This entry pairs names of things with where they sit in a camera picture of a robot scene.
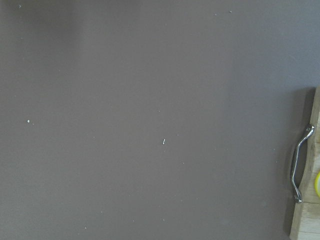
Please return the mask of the wooden cutting board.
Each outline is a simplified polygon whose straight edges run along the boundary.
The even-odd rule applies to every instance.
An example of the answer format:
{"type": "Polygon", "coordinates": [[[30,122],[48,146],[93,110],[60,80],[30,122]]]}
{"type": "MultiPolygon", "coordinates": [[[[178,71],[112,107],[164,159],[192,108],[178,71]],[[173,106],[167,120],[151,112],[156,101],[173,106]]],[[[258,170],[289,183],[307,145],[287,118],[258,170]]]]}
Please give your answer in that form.
{"type": "Polygon", "coordinates": [[[298,186],[302,203],[295,203],[289,238],[291,240],[318,240],[320,238],[320,198],[314,181],[320,172],[320,88],[315,89],[309,124],[314,126],[307,143],[304,171],[298,186]]]}

